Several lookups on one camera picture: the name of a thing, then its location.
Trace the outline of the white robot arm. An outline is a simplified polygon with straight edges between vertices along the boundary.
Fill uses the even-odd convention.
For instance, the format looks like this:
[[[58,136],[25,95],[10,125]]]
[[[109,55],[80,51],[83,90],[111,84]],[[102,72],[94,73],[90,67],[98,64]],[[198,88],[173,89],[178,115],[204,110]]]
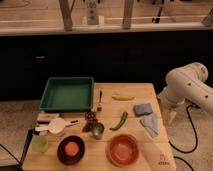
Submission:
[[[213,114],[213,88],[205,84],[207,78],[206,66],[198,62],[172,69],[167,73],[166,86],[157,96],[165,126],[172,123],[176,117],[175,109],[185,100]]]

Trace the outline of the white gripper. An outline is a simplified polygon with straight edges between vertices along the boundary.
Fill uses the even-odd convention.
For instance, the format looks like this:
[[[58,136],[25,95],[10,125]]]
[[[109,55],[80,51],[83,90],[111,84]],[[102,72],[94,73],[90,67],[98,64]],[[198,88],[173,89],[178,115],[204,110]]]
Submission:
[[[163,113],[168,113],[165,119],[165,125],[172,124],[177,112],[173,111],[175,108],[183,104],[183,97],[175,92],[172,92],[168,87],[165,87],[158,95],[158,101]]]

